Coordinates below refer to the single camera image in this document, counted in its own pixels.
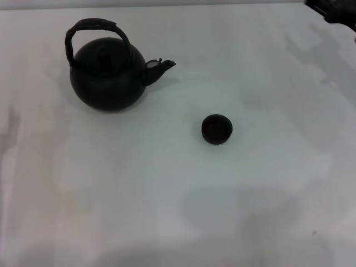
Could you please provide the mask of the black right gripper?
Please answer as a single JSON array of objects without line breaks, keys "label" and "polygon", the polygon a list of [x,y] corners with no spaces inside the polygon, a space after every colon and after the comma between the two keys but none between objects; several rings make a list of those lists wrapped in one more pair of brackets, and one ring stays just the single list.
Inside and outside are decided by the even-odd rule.
[{"label": "black right gripper", "polygon": [[355,0],[305,0],[304,4],[328,23],[355,24]]}]

